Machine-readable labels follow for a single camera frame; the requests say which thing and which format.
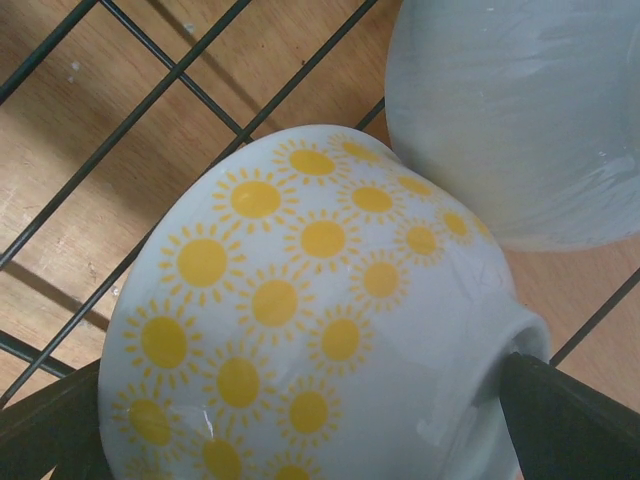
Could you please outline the black wire dish rack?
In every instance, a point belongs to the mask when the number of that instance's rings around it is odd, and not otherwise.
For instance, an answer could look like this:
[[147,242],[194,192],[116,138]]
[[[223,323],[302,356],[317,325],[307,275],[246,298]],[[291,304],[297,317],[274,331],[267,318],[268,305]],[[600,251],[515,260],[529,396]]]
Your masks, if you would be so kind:
[[228,24],[1,270],[1,391],[98,358],[129,254],[245,127],[388,137],[396,1],[99,1],[1,106],[8,247],[199,39]]

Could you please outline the yellow rimmed bowl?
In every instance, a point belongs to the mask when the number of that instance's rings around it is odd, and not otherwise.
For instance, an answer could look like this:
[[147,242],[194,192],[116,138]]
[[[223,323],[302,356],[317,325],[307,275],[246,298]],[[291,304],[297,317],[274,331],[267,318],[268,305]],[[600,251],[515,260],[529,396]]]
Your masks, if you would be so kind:
[[117,479],[512,479],[513,352],[549,355],[464,205],[375,138],[242,147],[155,227],[101,358]]

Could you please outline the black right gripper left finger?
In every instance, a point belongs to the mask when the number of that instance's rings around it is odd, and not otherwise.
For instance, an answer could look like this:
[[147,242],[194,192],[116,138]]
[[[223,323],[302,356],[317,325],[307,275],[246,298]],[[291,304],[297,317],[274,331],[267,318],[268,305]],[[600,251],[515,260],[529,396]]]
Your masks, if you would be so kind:
[[1,411],[3,479],[111,479],[99,432],[97,367]]

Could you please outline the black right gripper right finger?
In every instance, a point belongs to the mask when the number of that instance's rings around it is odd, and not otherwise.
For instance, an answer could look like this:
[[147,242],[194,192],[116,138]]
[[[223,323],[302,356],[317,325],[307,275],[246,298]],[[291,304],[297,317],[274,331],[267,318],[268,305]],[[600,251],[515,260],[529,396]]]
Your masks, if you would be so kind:
[[526,479],[637,479],[639,414],[530,356],[502,365],[500,403]]

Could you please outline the white ceramic bowl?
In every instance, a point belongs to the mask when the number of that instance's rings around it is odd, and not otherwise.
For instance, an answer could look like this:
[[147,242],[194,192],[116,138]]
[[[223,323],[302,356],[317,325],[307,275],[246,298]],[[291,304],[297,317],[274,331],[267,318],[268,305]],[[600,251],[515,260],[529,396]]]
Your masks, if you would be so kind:
[[635,1],[405,1],[385,77],[392,147],[506,248],[639,232]]

